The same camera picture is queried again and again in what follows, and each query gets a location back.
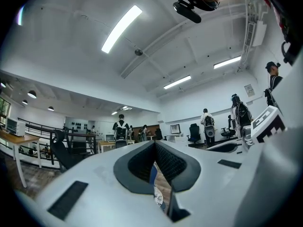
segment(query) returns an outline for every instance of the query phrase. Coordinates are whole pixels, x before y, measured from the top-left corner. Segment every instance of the box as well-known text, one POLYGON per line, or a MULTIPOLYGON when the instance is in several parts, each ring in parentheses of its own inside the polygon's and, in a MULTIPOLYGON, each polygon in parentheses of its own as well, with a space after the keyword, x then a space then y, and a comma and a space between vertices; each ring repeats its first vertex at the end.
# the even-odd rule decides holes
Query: box
POLYGON ((270 136, 286 129, 285 120, 280 110, 268 106, 253 122, 251 122, 251 138, 255 144, 263 143, 270 136))

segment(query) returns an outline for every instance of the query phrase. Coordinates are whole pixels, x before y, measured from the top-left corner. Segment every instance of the window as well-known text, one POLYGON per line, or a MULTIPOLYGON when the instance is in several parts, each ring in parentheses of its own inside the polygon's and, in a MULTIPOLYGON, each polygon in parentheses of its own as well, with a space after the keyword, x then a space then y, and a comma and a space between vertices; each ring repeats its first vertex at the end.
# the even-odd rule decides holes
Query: window
POLYGON ((6 117, 9 114, 10 103, 0 97, 0 122, 6 124, 6 117))

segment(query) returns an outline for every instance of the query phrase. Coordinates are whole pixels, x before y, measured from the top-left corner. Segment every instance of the floor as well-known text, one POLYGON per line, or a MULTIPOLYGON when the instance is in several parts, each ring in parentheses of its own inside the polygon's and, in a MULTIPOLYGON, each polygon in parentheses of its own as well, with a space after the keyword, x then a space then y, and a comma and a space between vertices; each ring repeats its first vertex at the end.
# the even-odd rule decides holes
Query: floor
MULTIPOLYGON (((0 152, 0 158, 2 158, 2 160, 5 161, 6 168, 8 171, 7 172, 8 178, 11 181, 12 187, 14 189, 17 189, 25 193, 32 199, 36 197, 39 191, 41 191, 46 185, 48 185, 52 180, 54 180, 57 176, 61 174, 59 170, 44 169, 44 168, 40 169, 39 167, 36 166, 21 163, 23 175, 27 183, 27 188, 24 188, 19 177, 16 162, 12 158, 2 154, 1 152, 0 152)), ((163 194, 163 201, 165 202, 166 205, 165 208, 165 212, 166 212, 169 206, 171 187, 168 184, 168 182, 165 180, 158 166, 157 169, 158 169, 158 173, 156 176, 155 184, 163 194)))
POLYGON ((21 167, 23 170, 23 175, 25 181, 27 183, 27 188, 24 188, 19 177, 17 164, 16 162, 0 153, 0 157, 4 159, 8 178, 11 182, 11 185, 14 189, 17 189, 27 196, 34 199, 36 195, 42 190, 46 185, 48 185, 53 179, 61 174, 59 170, 52 170, 52 169, 40 169, 39 167, 32 166, 29 164, 25 164, 21 162, 21 167))

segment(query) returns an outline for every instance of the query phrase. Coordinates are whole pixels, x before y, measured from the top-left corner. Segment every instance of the white ceiling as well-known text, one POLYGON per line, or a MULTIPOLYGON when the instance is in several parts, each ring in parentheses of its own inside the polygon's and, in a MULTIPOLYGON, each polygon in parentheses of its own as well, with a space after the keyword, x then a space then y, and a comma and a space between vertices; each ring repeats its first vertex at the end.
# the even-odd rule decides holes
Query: white ceiling
MULTIPOLYGON (((2 92, 22 105, 23 100, 28 101, 29 106, 47 109, 54 106, 56 112, 69 114, 69 111, 85 108, 85 110, 97 110, 104 114, 110 115, 114 111, 120 110, 125 105, 109 102, 99 98, 93 98, 81 95, 71 91, 67 91, 58 87, 52 87, 34 81, 12 77, 7 74, 0 73, 1 81, 6 82, 6 88, 2 88, 2 92), (34 90, 37 99, 33 99, 27 95, 30 90, 34 90)), ((141 112, 141 109, 133 108, 132 111, 141 112)))
MULTIPOLYGON (((52 51, 82 50, 100 67, 138 83, 147 93, 162 98, 237 71, 238 63, 214 70, 213 64, 238 56, 245 35, 244 0, 221 2, 214 12, 196 9, 202 23, 194 24, 177 14, 177 0, 31 0, 24 9, 22 33, 38 46, 48 44, 45 60, 55 61, 52 51), (127 28, 109 54, 101 51, 107 36, 133 5, 143 12, 127 28), (138 57, 136 48, 144 51, 138 57), (191 75, 192 79, 164 90, 170 82, 191 75)), ((83 65, 91 74, 96 69, 83 65)), ((68 100, 98 108, 102 102, 81 95, 34 84, 42 97, 68 100)))

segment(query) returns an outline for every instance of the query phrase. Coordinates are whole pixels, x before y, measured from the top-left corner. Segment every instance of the microwave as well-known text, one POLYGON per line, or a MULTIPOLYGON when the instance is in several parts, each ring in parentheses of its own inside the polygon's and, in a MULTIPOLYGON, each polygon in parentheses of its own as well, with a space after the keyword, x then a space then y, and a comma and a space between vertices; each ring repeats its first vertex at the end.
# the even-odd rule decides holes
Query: microwave
POLYGON ((14 135, 17 135, 17 136, 24 136, 25 135, 25 122, 7 117, 5 128, 11 134, 14 134, 14 135))

